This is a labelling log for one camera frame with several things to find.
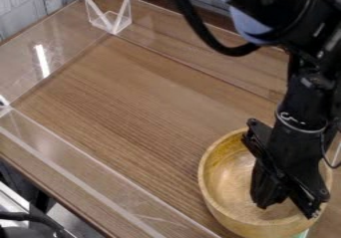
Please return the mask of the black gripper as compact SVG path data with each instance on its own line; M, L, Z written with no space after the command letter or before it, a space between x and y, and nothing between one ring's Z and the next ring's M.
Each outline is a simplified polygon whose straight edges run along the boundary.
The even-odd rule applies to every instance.
M335 118L275 113L274 126L247 120L242 143L255 158L250 197L266 209L289 198L307 219L317 218L330 192L319 163L335 136Z

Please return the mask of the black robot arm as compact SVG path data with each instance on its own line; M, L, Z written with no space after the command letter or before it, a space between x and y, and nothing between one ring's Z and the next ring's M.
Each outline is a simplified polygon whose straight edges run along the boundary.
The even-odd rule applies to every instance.
M341 0L223 0L238 33L289 54L275 123L247 121L242 142L255 157L250 196L262 209L289 199L306 218L330 193L319 162L341 124Z

